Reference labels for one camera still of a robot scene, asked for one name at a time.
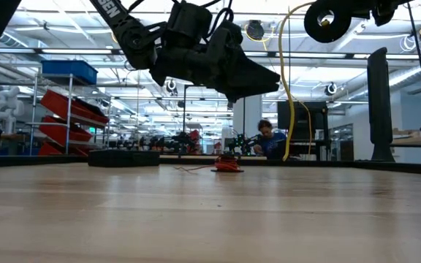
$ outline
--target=red storage bin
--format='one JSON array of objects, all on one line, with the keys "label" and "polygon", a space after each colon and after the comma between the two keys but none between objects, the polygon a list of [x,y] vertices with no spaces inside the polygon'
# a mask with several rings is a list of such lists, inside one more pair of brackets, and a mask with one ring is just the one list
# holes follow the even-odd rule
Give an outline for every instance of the red storage bin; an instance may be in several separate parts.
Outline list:
[{"label": "red storage bin", "polygon": [[[69,104],[68,101],[69,99],[67,97],[48,90],[40,103],[59,117],[66,120]],[[79,99],[71,100],[71,121],[89,125],[91,127],[105,127],[110,119],[104,116],[99,110],[93,110],[94,106],[87,107],[86,104],[86,102],[82,102]]]},{"label": "red storage bin", "polygon": [[[42,148],[38,153],[39,156],[53,156],[64,155],[65,150],[63,147],[55,144],[54,142],[44,142]],[[88,151],[81,150],[76,147],[69,147],[69,154],[76,156],[88,156]]]},{"label": "red storage bin", "polygon": [[[66,124],[66,121],[61,120],[60,118],[54,118],[51,116],[45,116],[43,118],[44,123],[62,123]],[[66,145],[66,130],[65,126],[51,126],[51,125],[40,125],[39,130],[46,134],[49,138],[57,142],[61,146]],[[69,129],[69,140],[79,141],[79,142],[88,142],[92,138],[92,135],[83,129],[77,127],[71,123],[71,128]]]},{"label": "red storage bin", "polygon": [[64,154],[64,149],[54,142],[44,142],[40,148],[40,151],[38,152],[39,156],[52,156],[61,154]]}]

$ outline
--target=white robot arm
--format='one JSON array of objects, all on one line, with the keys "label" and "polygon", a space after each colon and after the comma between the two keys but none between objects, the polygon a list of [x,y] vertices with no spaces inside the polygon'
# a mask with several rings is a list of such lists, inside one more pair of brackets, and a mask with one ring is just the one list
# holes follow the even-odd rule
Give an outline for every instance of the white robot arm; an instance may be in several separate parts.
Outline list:
[{"label": "white robot arm", "polygon": [[13,134],[16,117],[24,113],[23,102],[18,100],[19,88],[0,91],[0,130],[5,134]]}]

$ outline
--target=blue container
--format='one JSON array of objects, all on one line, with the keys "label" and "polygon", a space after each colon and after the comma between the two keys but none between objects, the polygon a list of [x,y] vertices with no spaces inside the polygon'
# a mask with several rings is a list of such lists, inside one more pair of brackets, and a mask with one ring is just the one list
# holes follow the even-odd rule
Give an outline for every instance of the blue container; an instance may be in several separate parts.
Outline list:
[{"label": "blue container", "polygon": [[96,85],[96,71],[85,61],[42,61],[42,74],[58,84],[69,84],[69,75],[74,75],[80,81],[75,85]]}]

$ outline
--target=person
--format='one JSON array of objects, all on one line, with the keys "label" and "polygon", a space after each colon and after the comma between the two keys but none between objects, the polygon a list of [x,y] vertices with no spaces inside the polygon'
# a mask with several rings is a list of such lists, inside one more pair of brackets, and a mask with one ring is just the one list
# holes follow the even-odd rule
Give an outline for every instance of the person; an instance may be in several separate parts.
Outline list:
[{"label": "person", "polygon": [[273,126],[267,120],[261,120],[257,128],[262,136],[260,144],[253,147],[254,152],[270,158],[276,154],[279,143],[285,141],[287,137],[281,132],[272,132]]}]

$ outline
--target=black pad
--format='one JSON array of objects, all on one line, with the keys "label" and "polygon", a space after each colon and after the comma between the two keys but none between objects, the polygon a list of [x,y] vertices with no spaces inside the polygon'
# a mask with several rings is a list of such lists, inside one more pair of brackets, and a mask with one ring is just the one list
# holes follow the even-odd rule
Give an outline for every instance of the black pad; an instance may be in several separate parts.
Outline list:
[{"label": "black pad", "polygon": [[92,150],[88,165],[92,167],[147,167],[159,166],[160,153],[135,150]]}]

